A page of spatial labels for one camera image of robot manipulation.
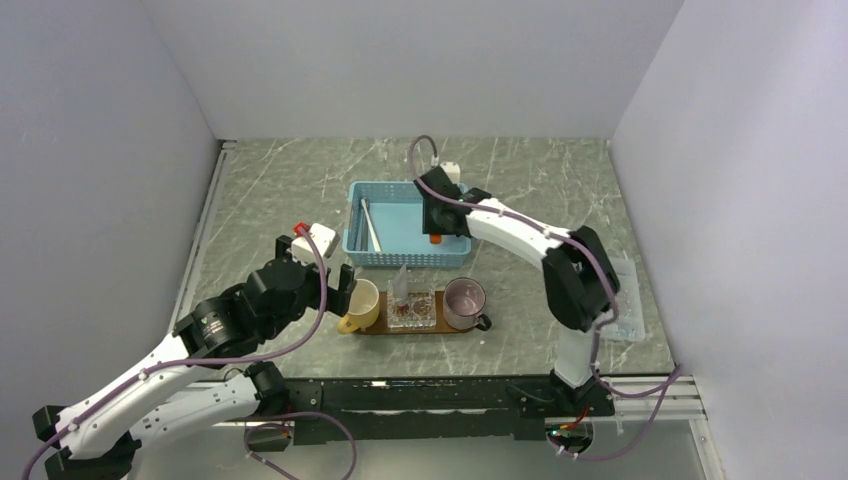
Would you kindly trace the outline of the yellow ceramic mug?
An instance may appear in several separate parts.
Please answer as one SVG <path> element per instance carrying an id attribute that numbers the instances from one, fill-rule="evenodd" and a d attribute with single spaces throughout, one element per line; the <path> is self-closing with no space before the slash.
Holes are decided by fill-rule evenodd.
<path id="1" fill-rule="evenodd" d="M 347 313 L 339 320 L 337 332 L 342 335 L 371 327 L 379 317 L 380 291 L 367 279 L 359 279 L 350 297 Z"/>

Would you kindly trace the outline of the brown oval wooden tray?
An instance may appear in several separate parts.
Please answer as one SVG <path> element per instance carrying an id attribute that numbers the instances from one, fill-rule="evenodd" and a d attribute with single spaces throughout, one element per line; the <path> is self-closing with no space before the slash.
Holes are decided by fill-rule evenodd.
<path id="1" fill-rule="evenodd" d="M 473 329 L 469 330 L 457 330 L 449 326 L 443 316 L 443 291 L 437 290 L 436 292 L 436 309 L 437 309 L 437 323 L 436 327 L 432 330 L 425 331 L 390 331 L 387 326 L 387 315 L 386 315 L 386 291 L 380 292 L 380 312 L 379 317 L 376 322 L 369 328 L 365 330 L 356 331 L 356 334 L 361 335 L 401 335 L 401 334 L 460 334 L 470 332 Z"/>

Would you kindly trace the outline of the mauve ceramic mug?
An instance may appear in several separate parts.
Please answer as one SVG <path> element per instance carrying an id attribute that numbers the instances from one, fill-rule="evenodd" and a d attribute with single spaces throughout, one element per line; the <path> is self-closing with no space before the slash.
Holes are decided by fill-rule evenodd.
<path id="1" fill-rule="evenodd" d="M 491 319 L 484 312 L 487 297 L 482 285 L 467 277 L 451 280 L 443 292 L 443 316 L 457 330 L 488 331 Z"/>

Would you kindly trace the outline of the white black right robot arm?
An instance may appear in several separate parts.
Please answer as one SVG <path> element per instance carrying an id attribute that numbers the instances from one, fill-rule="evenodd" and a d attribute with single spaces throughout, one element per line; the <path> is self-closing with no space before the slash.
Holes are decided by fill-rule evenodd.
<path id="1" fill-rule="evenodd" d="M 557 411 L 574 415 L 590 399 L 596 326 L 613 313 L 620 281 L 597 233 L 554 227 L 523 215 L 486 191 L 463 192 L 441 167 L 414 180 L 424 200 L 423 232 L 494 244 L 537 268 L 548 309 L 560 324 L 551 388 Z"/>

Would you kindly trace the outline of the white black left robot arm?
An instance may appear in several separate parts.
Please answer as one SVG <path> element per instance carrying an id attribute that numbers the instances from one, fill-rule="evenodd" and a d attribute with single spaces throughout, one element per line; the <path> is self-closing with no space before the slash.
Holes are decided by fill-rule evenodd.
<path id="1" fill-rule="evenodd" d="M 245 281 L 199 302 L 141 361 L 71 406 L 35 412 L 34 460 L 51 479 L 120 479 L 135 456 L 230 419 L 272 420 L 292 410 L 272 354 L 258 348 L 308 310 L 347 312 L 356 281 L 343 266 L 330 287 L 326 260 L 339 235 L 299 224 Z"/>

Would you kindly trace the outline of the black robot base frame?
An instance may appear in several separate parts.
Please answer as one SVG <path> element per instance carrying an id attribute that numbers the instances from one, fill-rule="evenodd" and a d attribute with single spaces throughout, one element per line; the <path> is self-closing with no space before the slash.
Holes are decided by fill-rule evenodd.
<path id="1" fill-rule="evenodd" d="M 250 420 L 320 412 L 356 440 L 510 437 L 543 441 L 560 424 L 615 414 L 596 381 L 569 387 L 553 373 L 507 376 L 289 378 Z"/>

